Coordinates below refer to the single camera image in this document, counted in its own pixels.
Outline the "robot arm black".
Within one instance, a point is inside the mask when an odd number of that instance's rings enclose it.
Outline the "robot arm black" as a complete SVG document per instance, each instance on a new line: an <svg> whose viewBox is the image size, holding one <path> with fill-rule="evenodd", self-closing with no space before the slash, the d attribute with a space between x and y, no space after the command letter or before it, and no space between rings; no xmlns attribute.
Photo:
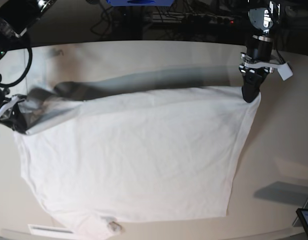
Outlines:
<svg viewBox="0 0 308 240"><path fill-rule="evenodd" d="M27 65L18 79L12 83L2 83L0 74L0 124L21 134L26 132L28 124L19 104L24 102L27 96L7 95L10 94L10 88L25 79L32 66L33 50L28 29L54 4L54 0L8 0L0 7L0 60L13 47L22 47L28 51Z"/></svg>
<svg viewBox="0 0 308 240"><path fill-rule="evenodd" d="M272 56L274 28L279 24L279 5L271 0L249 0L247 7L254 32L246 41L246 52L241 53L239 71L243 78L242 97L251 103L258 96L266 77L281 65L281 60Z"/></svg>

